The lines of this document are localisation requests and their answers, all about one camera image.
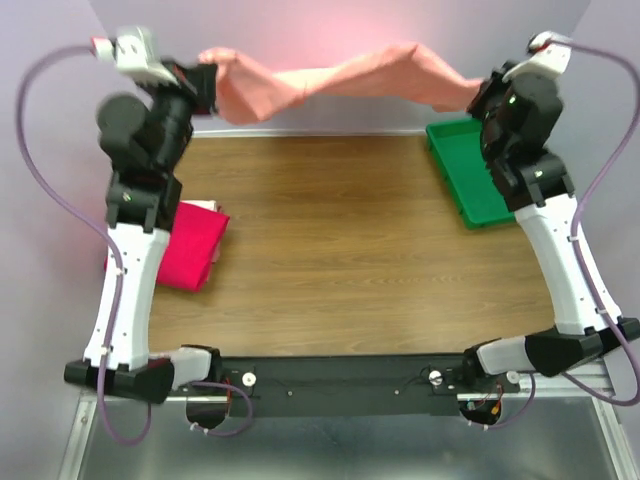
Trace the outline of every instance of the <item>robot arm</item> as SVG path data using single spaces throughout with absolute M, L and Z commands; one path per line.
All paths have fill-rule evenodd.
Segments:
M 169 244 L 182 185 L 173 171 L 193 127 L 193 115 L 215 112 L 216 65 L 185 68 L 156 56 L 146 29 L 118 32 L 115 41 L 93 39 L 96 57 L 111 61 L 152 98 L 147 108 L 138 98 L 108 98 L 97 115 L 100 147 L 109 155 L 112 176 L 107 193 L 107 224 L 122 255 L 118 269 L 109 251 L 98 318 L 83 358 L 67 364 L 65 381 L 96 388 L 105 333 L 118 276 L 123 276 L 107 361 L 105 392 L 149 403 L 162 403 L 181 385 L 218 381 L 219 352 L 183 346 L 152 354 L 149 315 L 156 277 Z
M 545 143 L 563 104 L 555 80 L 567 68 L 570 48 L 552 32 L 529 44 L 532 56 L 495 70 L 468 108 L 482 121 L 481 149 L 493 183 L 525 232 L 550 292 L 555 326 L 522 337 L 499 339 L 465 352 L 468 383 L 507 371 L 536 371 L 555 376 L 617 348 L 603 319 L 609 315 L 629 340 L 640 337 L 635 318 L 622 317 L 611 298 L 579 226 L 571 223 L 577 199 L 565 164 Z M 590 280 L 604 311 L 583 275 L 573 242 L 579 241 Z

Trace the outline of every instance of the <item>wall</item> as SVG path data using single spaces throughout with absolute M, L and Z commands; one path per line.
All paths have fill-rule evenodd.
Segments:
M 241 50 L 273 70 L 324 67 L 387 44 L 417 41 L 471 78 L 488 75 L 509 57 L 521 58 L 535 33 L 572 32 L 589 3 L 196 0 L 186 8 L 179 2 L 157 0 L 89 1 L 109 32 L 121 25 L 146 25 L 156 33 L 163 53 L 183 61 L 192 61 L 205 48 L 224 46 Z M 251 129 L 415 132 L 451 116 L 397 99 L 316 98 Z M 216 119 L 195 126 L 199 131 L 232 133 L 229 125 Z
M 14 97 L 37 57 L 103 32 L 84 0 L 3 2 L 0 31 L 0 478 L 49 480 L 57 478 L 78 399 L 63 368 L 82 355 L 95 322 L 105 247 L 28 173 L 15 141 Z M 98 220 L 109 165 L 98 151 L 94 105 L 119 86 L 92 59 L 68 61 L 36 85 L 27 113 L 43 174 Z
M 640 67 L 637 0 L 593 0 L 574 40 L 624 54 Z M 604 60 L 574 55 L 562 79 L 566 111 L 552 146 L 571 168 L 580 193 L 624 134 L 634 94 L 624 70 Z M 640 316 L 640 135 L 636 134 L 587 209 L 585 230 L 609 291 L 628 316 Z M 640 344 L 634 350 L 640 355 Z M 619 398 L 630 398 L 636 382 L 623 352 L 607 360 Z M 640 407 L 619 410 L 640 459 Z

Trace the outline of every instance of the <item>wooden tabletop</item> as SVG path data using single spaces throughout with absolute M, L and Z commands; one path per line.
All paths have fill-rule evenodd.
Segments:
M 424 138 L 194 140 L 176 174 L 231 221 L 203 291 L 157 289 L 153 350 L 452 352 L 553 325 L 522 231 L 467 230 Z

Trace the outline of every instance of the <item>baseboard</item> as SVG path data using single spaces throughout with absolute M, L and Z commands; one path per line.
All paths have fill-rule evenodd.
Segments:
M 369 131 L 338 131 L 338 130 L 276 130 L 273 128 L 251 128 L 238 130 L 196 130 L 194 138 L 215 137 L 364 137 L 364 136 L 414 136 L 424 135 L 423 129 L 406 130 L 369 130 Z

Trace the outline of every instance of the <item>salmon-colored towel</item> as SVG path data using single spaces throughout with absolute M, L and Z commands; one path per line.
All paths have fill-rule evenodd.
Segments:
M 463 111 L 482 79 L 468 80 L 433 51 L 416 43 L 391 45 L 331 68 L 272 72 L 241 52 L 212 48 L 201 63 L 217 63 L 217 107 L 235 125 L 268 120 L 315 94 L 395 96 L 437 112 Z

